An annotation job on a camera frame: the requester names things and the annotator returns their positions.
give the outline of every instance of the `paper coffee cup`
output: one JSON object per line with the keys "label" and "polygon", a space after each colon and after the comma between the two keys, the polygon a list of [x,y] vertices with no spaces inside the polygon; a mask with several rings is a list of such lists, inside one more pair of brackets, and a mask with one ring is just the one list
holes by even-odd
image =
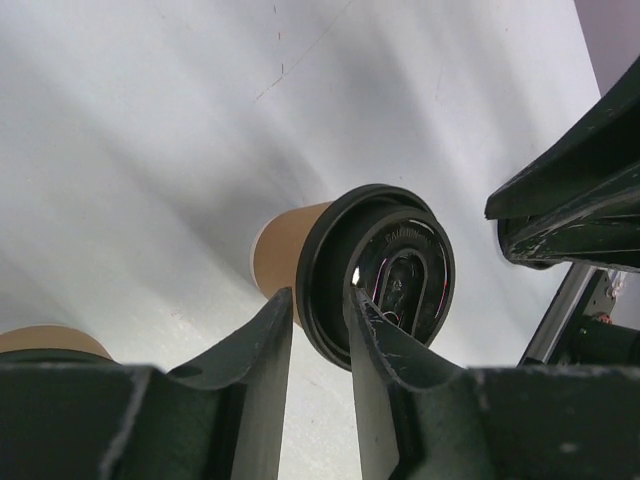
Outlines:
{"label": "paper coffee cup", "polygon": [[111,356],[93,337],[74,328],[41,325],[20,328],[0,335],[0,355],[9,352],[37,351],[47,357],[46,351],[88,353],[108,360]]}
{"label": "paper coffee cup", "polygon": [[266,298],[282,287],[294,290],[294,321],[300,324],[295,308],[298,260],[311,228],[331,202],[290,210],[272,219],[258,233],[252,252],[251,273]]}
{"label": "paper coffee cup", "polygon": [[285,212],[257,235],[257,287],[294,292],[294,319],[332,363],[350,368],[344,300],[363,289],[385,317],[428,345],[454,287],[451,244],[427,205],[389,185],[365,185],[333,202]]}

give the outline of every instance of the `black plastic part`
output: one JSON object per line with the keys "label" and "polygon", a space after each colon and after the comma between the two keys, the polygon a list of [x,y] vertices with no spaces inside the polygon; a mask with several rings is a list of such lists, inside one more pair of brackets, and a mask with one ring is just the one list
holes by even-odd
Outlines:
{"label": "black plastic part", "polygon": [[[594,273],[597,273],[594,267],[579,263],[573,264],[569,268],[560,287],[553,296],[549,308],[544,313],[538,328],[524,350],[519,365],[527,365],[534,362],[538,364],[548,363],[549,358],[556,350],[560,333],[570,322],[576,310],[580,311],[580,303],[584,303],[585,296],[591,295],[588,290],[593,288],[590,287],[590,281],[593,280]],[[608,276],[605,275],[602,278],[602,282],[603,286],[601,287],[603,288],[600,290],[602,296],[594,296],[593,299],[596,300],[596,303],[602,304],[602,312],[610,313],[610,310],[607,311],[607,309],[613,308],[615,300],[607,295],[608,291],[604,288],[604,285],[610,284]]]}
{"label": "black plastic part", "polygon": [[504,256],[640,271],[640,59],[555,145],[487,201]]}
{"label": "black plastic part", "polygon": [[152,367],[0,363],[0,478],[276,479],[292,296],[162,374]]}
{"label": "black plastic part", "polygon": [[571,365],[579,362],[575,356],[576,338],[581,335],[580,330],[586,318],[600,314],[609,315],[616,302],[608,295],[611,289],[611,279],[604,270],[596,270],[587,284],[582,297],[571,314],[564,329],[559,332],[556,344],[549,361],[549,365]]}
{"label": "black plastic part", "polygon": [[[398,233],[387,232],[388,242],[372,246],[376,239],[386,238],[385,228],[394,225]],[[426,289],[415,301],[421,315],[413,315],[418,320],[407,322],[407,329],[429,344],[451,305],[455,265],[446,233],[419,197],[398,187],[365,185],[333,202],[311,229],[298,262],[296,302],[307,337],[330,362],[350,368],[343,304],[356,268],[360,267],[360,286],[375,296],[376,275],[403,249],[406,258],[421,262],[426,270]],[[411,293],[411,288],[404,286],[402,291]]]}
{"label": "black plastic part", "polygon": [[365,480],[620,480],[640,475],[640,369],[464,370],[352,297]]}
{"label": "black plastic part", "polygon": [[640,332],[585,317],[573,337],[571,354],[581,365],[640,366]]}

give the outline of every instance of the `coffee cup lid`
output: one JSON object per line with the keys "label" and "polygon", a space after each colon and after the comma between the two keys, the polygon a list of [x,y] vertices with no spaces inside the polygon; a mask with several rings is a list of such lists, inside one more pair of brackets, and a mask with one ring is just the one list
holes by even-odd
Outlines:
{"label": "coffee cup lid", "polygon": [[314,347],[350,369],[345,299],[362,288],[384,317],[428,345],[454,287],[451,244],[427,205],[389,185],[366,185],[333,202],[311,229],[296,275],[300,321]]}

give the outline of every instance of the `white surface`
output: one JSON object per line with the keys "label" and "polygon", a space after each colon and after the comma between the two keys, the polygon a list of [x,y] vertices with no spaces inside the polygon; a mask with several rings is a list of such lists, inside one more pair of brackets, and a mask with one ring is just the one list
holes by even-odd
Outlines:
{"label": "white surface", "polygon": [[[507,265],[483,209],[598,99],[571,0],[7,1],[0,68],[4,330],[170,368],[262,305],[268,219],[369,182],[449,233],[450,360],[516,362],[566,271]],[[357,452],[349,374],[296,329],[280,477]]]}

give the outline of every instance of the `scratch on surface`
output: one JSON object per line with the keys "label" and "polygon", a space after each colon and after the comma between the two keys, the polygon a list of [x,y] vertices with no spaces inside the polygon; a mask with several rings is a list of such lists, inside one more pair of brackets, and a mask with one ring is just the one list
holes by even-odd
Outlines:
{"label": "scratch on surface", "polygon": [[[336,14],[335,17],[333,17],[333,20],[331,20],[331,23],[329,23],[329,25],[327,26],[327,28],[325,28],[323,30],[323,32],[320,34],[320,36],[316,39],[315,42],[313,42],[311,44],[311,46],[309,48],[307,48],[305,50],[305,52],[300,56],[300,58],[298,58],[298,60],[296,60],[294,62],[294,64],[291,66],[291,68],[289,70],[287,70],[286,72],[284,71],[284,66],[283,66],[283,73],[280,75],[280,78],[278,78],[275,82],[273,82],[271,85],[269,85],[269,87],[264,90],[260,95],[258,95],[256,97],[256,99],[254,100],[254,102],[257,102],[258,100],[260,100],[260,98],[262,98],[262,96],[267,93],[269,90],[271,90],[273,87],[275,87],[278,83],[280,83],[280,81],[282,79],[284,79],[287,75],[289,75],[297,66],[300,62],[302,62],[302,60],[304,60],[304,58],[309,54],[309,52],[311,52],[311,50],[313,50],[315,48],[315,46],[320,43],[320,41],[325,37],[325,35],[327,33],[329,33],[329,31],[333,28],[333,26],[335,25],[335,23],[338,21],[338,19],[344,14],[344,12],[347,11],[347,8],[349,8],[349,6],[355,2],[355,0],[351,0],[349,3],[347,3],[344,7],[342,7],[342,9]],[[276,7],[275,5],[273,6],[273,11],[275,13]]]}
{"label": "scratch on surface", "polygon": [[136,416],[140,412],[140,405],[147,391],[149,381],[151,379],[150,370],[135,370],[131,373],[131,382],[133,389],[129,404],[124,412],[118,433],[111,439],[111,443],[104,453],[98,466],[101,479],[112,478],[116,462],[122,455],[126,446],[127,439],[133,429]]}

